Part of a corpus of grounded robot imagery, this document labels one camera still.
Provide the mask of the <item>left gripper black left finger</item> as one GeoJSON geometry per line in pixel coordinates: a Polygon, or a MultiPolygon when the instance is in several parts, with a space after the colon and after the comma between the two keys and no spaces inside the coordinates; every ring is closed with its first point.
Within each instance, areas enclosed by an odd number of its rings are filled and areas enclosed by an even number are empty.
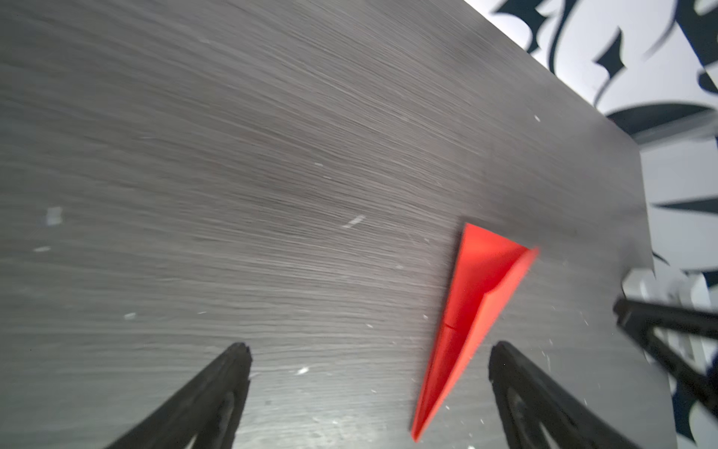
{"type": "Polygon", "coordinates": [[[228,346],[111,448],[231,448],[251,384],[250,347],[228,346]]]}

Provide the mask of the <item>red square paper sheet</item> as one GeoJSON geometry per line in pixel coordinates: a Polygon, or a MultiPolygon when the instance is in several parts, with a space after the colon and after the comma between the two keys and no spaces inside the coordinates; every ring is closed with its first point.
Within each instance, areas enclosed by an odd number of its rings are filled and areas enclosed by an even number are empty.
{"type": "Polygon", "coordinates": [[[411,439],[416,443],[539,254],[538,248],[465,224],[413,417],[411,439]]]}

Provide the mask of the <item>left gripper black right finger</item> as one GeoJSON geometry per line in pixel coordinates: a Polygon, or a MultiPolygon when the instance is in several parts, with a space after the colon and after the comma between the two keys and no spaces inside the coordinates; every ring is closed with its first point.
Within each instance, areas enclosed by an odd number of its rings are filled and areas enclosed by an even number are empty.
{"type": "Polygon", "coordinates": [[[510,448],[636,448],[509,342],[493,346],[489,380],[510,448]]]}

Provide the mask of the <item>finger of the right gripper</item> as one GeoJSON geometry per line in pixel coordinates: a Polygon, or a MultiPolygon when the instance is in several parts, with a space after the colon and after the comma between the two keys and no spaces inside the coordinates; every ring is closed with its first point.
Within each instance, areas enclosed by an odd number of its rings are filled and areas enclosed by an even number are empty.
{"type": "Polygon", "coordinates": [[[717,314],[620,297],[613,305],[617,326],[650,355],[678,385],[717,415],[717,314]]]}

